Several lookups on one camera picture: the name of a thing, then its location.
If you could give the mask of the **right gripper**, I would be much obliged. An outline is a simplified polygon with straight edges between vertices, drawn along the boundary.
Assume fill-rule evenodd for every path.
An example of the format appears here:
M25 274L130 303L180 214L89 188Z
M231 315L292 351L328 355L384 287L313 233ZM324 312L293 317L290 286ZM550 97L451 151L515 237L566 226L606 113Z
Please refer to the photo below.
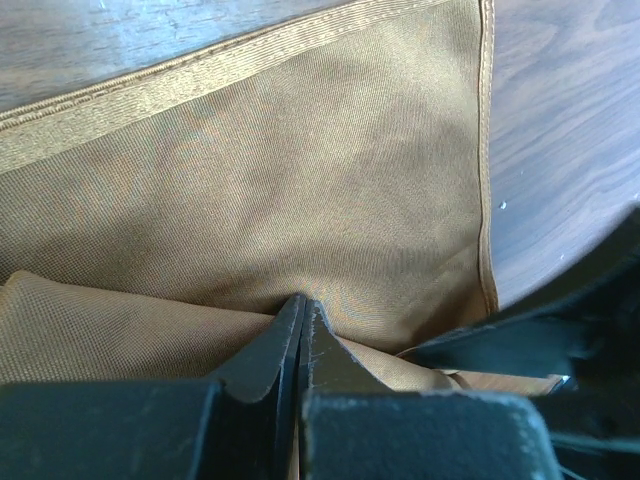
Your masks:
M540 290L401 356L429 368L573 386L535 400L547 446L523 455L536 479L639 476L639 211Z

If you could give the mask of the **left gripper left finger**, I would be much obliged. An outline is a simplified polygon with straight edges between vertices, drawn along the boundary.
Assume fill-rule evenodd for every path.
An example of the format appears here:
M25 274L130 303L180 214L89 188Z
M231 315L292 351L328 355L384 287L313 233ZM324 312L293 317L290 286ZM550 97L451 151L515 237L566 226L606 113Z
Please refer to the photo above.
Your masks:
M284 479L305 299L213 372L1 389L5 479Z

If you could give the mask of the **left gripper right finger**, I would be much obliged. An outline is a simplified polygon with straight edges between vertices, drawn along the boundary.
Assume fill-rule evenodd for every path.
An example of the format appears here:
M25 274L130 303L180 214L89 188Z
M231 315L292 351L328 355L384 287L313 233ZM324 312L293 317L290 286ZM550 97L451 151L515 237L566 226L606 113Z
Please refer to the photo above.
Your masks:
M526 398L498 392L396 392L306 304L300 341L303 479L559 479L546 425Z

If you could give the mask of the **orange cloth napkin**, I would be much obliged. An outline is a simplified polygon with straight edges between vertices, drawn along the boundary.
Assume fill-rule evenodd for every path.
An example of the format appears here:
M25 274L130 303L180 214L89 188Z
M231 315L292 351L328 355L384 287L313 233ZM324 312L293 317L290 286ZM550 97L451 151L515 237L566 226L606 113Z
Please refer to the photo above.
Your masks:
M356 1L1 116L3 382L201 376L302 293L395 390L495 312L490 1Z

